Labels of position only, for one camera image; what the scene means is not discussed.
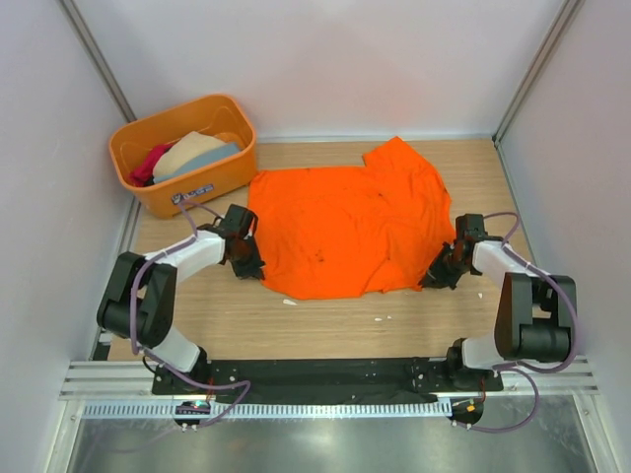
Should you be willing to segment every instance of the wooden surface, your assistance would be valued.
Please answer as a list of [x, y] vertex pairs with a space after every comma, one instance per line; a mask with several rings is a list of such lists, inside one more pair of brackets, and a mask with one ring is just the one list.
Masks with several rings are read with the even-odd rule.
[[[362, 154], [378, 143], [266, 144], [258, 147], [261, 169], [362, 165]], [[412, 143], [443, 176], [452, 198], [452, 220], [470, 213], [513, 210], [499, 158], [489, 140]], [[209, 206], [225, 212], [246, 204], [247, 189], [219, 197]], [[197, 224], [208, 221], [200, 209]], [[492, 235], [505, 234], [508, 218], [487, 222]], [[143, 214], [136, 251], [169, 246], [190, 234], [183, 216], [159, 220]], [[514, 248], [527, 256], [521, 232]], [[411, 290], [367, 294], [360, 299], [283, 304], [286, 297], [258, 281], [235, 278], [230, 267], [213, 266], [182, 283], [175, 324], [204, 347], [211, 359], [300, 359], [443, 356], [459, 337], [492, 329], [499, 290], [484, 277], [464, 276], [455, 291]], [[115, 339], [110, 360], [133, 359], [129, 341]]]

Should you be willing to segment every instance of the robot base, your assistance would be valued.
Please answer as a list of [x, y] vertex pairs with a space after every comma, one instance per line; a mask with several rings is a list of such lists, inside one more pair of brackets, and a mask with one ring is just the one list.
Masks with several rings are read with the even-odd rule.
[[[251, 381], [244, 403], [283, 405], [418, 404], [437, 400], [436, 394], [501, 391], [500, 376], [487, 370], [453, 370], [446, 360], [392, 358], [374, 360], [216, 360], [208, 363], [211, 384]], [[195, 390], [165, 369], [158, 368], [155, 395], [208, 394]], [[212, 392], [217, 402], [232, 403], [237, 390]]]

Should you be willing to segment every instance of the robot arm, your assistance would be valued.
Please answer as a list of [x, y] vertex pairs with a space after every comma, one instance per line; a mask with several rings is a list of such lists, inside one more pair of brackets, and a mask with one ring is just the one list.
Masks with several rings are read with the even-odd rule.
[[[490, 277], [502, 290], [494, 330], [458, 340], [450, 348], [455, 370], [491, 370], [504, 362], [523, 360], [563, 362], [575, 343], [569, 308], [560, 303], [548, 282], [519, 264], [511, 253], [501, 237], [486, 233], [481, 215], [466, 214], [456, 219], [454, 242], [444, 244], [421, 280], [426, 288], [455, 289], [459, 278], [470, 272]], [[567, 276], [547, 276], [576, 306], [574, 281]], [[549, 313], [549, 318], [534, 317], [535, 306]]]
[[198, 382], [208, 380], [206, 352], [173, 326], [176, 285], [213, 264], [230, 261], [238, 278], [262, 279], [264, 265], [254, 240], [257, 218], [248, 209], [231, 205], [224, 218], [197, 229], [195, 242], [173, 254], [168, 248], [145, 255], [122, 253], [114, 264], [97, 314], [99, 326], [130, 338], [131, 288], [140, 268], [163, 253], [141, 280], [145, 295], [137, 299], [137, 340], [166, 364]]

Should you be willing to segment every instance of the orange basket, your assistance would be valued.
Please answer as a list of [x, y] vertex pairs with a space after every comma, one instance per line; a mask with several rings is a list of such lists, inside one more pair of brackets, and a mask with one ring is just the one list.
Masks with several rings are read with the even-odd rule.
[[[129, 179], [157, 145], [174, 143], [191, 131], [212, 135], [242, 149], [236, 155], [148, 187]], [[120, 183], [157, 217], [179, 213], [177, 202], [206, 202], [247, 185], [256, 175], [256, 132], [237, 102], [225, 95], [202, 97], [129, 123], [109, 139]]]

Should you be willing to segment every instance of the label on basket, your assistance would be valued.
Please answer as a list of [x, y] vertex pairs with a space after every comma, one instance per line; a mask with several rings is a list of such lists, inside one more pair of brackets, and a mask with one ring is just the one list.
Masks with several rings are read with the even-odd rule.
[[171, 198], [171, 201], [175, 205], [177, 205], [182, 200], [189, 199], [190, 197], [195, 197], [196, 195], [205, 194], [206, 192], [210, 192], [214, 188], [215, 186], [213, 184], [202, 185], [198, 189], [191, 190], [190, 192], [186, 192], [185, 194], [181, 194], [181, 193], [174, 194], [174, 196]]

